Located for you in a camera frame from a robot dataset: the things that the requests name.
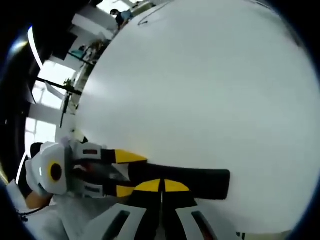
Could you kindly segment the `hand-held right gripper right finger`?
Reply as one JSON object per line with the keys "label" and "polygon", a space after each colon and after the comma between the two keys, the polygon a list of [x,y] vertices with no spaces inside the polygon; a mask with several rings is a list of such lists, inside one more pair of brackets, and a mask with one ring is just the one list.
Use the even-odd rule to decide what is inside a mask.
{"label": "hand-held right gripper right finger", "polygon": [[233,224],[214,207],[198,204],[190,189],[164,180],[162,225],[167,240],[239,240]]}

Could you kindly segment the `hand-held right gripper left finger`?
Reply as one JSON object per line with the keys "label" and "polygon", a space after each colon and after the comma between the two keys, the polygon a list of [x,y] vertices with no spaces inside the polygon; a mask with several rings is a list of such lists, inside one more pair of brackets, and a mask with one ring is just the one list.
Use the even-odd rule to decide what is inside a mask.
{"label": "hand-held right gripper left finger", "polygon": [[85,240],[154,240],[160,223],[161,180],[138,185],[125,203],[117,203],[85,227]]}

